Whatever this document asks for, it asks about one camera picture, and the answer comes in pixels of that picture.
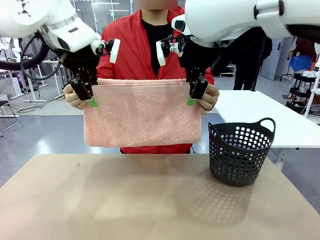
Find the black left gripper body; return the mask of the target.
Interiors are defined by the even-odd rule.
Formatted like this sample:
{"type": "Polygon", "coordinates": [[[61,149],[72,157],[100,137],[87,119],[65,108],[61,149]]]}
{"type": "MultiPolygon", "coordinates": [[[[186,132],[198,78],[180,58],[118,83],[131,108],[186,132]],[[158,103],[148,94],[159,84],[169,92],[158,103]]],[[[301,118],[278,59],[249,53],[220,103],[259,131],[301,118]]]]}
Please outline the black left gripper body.
{"type": "Polygon", "coordinates": [[[97,66],[100,61],[100,55],[94,54],[91,47],[85,47],[76,52],[70,52],[66,50],[59,50],[59,58],[63,54],[67,53],[63,66],[70,69],[73,77],[81,73],[80,69],[87,72],[90,77],[90,82],[92,85],[97,85],[97,66]]]}

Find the person in red jacket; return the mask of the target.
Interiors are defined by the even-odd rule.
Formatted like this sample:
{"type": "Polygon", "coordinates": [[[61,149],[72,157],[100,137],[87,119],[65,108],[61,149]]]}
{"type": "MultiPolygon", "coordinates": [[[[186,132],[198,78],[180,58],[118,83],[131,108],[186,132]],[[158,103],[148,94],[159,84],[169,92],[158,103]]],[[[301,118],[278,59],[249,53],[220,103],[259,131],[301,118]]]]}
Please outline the person in red jacket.
{"type": "MultiPolygon", "coordinates": [[[[119,51],[116,63],[110,63],[108,55],[100,58],[97,78],[186,80],[186,71],[180,66],[179,56],[170,53],[165,58],[165,65],[160,66],[156,50],[157,41],[179,35],[171,23],[173,18],[183,13],[184,9],[173,0],[146,0],[135,13],[109,23],[103,31],[102,39],[119,39],[119,51]]],[[[118,148],[124,154],[186,154],[192,146],[193,143],[183,143],[118,148]]]]}

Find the white stand frame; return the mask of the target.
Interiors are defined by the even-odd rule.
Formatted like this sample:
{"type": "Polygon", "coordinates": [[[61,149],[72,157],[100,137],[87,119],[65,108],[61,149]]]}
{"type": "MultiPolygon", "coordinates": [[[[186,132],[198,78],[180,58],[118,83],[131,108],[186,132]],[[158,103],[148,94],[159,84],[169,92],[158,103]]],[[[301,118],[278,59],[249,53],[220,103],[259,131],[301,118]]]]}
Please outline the white stand frame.
{"type": "Polygon", "coordinates": [[[311,105],[313,103],[315,95],[320,95],[319,83],[320,83],[320,71],[317,71],[313,88],[310,90],[311,91],[311,95],[310,95],[310,98],[309,98],[308,103],[306,105],[305,113],[303,115],[305,118],[307,118],[308,115],[309,115],[309,112],[310,112],[310,109],[311,109],[311,105]]]}

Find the black utility cart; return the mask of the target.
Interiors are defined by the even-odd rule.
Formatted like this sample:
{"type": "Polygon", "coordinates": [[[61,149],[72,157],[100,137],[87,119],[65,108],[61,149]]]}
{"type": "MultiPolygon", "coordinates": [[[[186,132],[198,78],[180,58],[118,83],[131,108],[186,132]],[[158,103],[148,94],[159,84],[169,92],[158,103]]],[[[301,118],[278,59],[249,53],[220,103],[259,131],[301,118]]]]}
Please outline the black utility cart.
{"type": "Polygon", "coordinates": [[[311,90],[316,82],[317,72],[307,71],[306,75],[295,73],[293,75],[293,87],[289,90],[289,98],[286,106],[296,113],[306,112],[308,101],[311,97],[311,90]]]}

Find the black perforated laundry basket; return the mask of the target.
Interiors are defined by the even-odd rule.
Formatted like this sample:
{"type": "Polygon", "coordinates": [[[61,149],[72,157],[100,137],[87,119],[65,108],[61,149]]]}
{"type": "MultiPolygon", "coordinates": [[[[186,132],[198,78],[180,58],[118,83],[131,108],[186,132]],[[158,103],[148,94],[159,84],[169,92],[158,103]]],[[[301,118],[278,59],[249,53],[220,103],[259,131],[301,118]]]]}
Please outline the black perforated laundry basket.
{"type": "Polygon", "coordinates": [[[255,182],[274,141],[276,122],[208,123],[209,168],[214,178],[233,187],[255,182]]]}

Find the grey door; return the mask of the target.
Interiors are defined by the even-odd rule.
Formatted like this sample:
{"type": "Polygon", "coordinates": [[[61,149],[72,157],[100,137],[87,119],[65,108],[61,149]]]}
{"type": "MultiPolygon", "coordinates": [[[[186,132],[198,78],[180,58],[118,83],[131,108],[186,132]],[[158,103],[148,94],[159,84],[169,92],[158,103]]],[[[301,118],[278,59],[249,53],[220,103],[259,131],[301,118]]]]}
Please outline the grey door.
{"type": "Polygon", "coordinates": [[[273,81],[275,79],[280,55],[282,52],[284,38],[272,39],[272,51],[270,56],[266,59],[266,78],[273,81]]]}

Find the large white table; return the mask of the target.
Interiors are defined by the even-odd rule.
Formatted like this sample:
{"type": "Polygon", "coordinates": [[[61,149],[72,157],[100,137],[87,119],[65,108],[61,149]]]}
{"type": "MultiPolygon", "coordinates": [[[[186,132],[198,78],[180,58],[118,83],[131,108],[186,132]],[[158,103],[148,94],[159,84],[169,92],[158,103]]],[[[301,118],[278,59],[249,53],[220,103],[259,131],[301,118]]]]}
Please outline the large white table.
{"type": "Polygon", "coordinates": [[[288,149],[320,149],[320,126],[260,91],[220,90],[218,101],[209,112],[226,123],[252,123],[264,118],[275,121],[271,145],[279,149],[276,166],[283,168],[288,149]]]}

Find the person in dark clothes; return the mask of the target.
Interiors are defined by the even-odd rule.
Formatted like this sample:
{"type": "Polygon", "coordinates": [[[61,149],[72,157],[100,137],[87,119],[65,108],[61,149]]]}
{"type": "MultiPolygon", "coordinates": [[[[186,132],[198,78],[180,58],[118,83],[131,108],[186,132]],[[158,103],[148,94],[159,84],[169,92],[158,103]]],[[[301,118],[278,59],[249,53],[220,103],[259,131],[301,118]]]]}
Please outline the person in dark clothes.
{"type": "Polygon", "coordinates": [[[271,54],[272,39],[265,38],[241,50],[232,61],[236,65],[233,90],[251,90],[263,61],[271,54]]]}

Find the person's left hand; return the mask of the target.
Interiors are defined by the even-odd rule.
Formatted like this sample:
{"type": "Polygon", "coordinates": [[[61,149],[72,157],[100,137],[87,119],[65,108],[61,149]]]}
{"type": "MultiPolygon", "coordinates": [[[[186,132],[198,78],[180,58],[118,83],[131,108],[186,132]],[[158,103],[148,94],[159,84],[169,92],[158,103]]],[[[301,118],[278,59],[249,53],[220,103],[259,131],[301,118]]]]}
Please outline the person's left hand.
{"type": "Polygon", "coordinates": [[[208,84],[201,99],[197,100],[200,113],[206,115],[210,112],[216,105],[220,93],[219,90],[213,84],[208,84]]]}

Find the pink herringbone towel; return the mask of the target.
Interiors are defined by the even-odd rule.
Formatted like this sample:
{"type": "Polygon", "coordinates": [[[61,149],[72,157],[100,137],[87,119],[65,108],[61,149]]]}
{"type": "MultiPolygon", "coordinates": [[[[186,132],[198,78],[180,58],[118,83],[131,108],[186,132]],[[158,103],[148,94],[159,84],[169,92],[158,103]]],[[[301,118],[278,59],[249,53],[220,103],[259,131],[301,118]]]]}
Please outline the pink herringbone towel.
{"type": "Polygon", "coordinates": [[[185,79],[98,79],[98,107],[83,110],[84,141],[91,147],[126,148],[194,144],[202,138],[199,107],[187,105],[185,79]]]}

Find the person's right hand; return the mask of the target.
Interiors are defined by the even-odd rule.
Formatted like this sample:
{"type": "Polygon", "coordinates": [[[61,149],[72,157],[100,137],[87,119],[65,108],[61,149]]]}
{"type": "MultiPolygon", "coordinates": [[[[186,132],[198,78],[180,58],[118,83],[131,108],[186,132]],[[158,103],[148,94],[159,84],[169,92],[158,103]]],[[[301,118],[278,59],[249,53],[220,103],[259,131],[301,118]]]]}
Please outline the person's right hand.
{"type": "Polygon", "coordinates": [[[68,102],[72,107],[83,110],[87,105],[85,100],[81,100],[75,93],[74,89],[70,84],[66,85],[63,89],[66,102],[68,102]]]}

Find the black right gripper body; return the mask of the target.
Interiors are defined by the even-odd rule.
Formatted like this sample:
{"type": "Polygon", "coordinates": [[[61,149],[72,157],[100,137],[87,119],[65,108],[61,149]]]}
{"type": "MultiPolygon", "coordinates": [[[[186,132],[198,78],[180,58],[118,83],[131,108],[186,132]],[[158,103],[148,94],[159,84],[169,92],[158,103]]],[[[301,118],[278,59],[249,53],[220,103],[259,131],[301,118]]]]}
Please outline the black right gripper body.
{"type": "Polygon", "coordinates": [[[218,54],[217,48],[198,45],[189,37],[178,40],[178,49],[182,54],[178,57],[178,61],[180,66],[185,69],[186,75],[190,74],[195,68],[204,73],[206,69],[212,66],[218,54]]]}

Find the wooden shoe rack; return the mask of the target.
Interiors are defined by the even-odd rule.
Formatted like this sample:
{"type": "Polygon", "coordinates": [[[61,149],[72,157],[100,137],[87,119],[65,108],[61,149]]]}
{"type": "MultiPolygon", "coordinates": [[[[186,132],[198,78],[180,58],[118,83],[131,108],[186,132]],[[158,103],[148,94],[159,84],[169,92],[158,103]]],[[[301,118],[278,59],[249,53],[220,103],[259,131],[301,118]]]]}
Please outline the wooden shoe rack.
{"type": "Polygon", "coordinates": [[[236,65],[228,64],[227,67],[221,72],[220,77],[234,77],[236,74],[236,65]]]}

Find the blue bag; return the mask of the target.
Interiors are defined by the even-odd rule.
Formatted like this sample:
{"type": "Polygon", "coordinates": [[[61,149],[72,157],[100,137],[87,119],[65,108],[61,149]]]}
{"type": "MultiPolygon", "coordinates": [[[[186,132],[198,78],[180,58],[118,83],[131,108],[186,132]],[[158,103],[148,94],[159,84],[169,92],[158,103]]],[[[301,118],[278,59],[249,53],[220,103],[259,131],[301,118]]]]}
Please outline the blue bag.
{"type": "Polygon", "coordinates": [[[288,66],[293,69],[294,72],[309,70],[312,67],[313,58],[308,55],[299,55],[291,58],[288,66]]]}

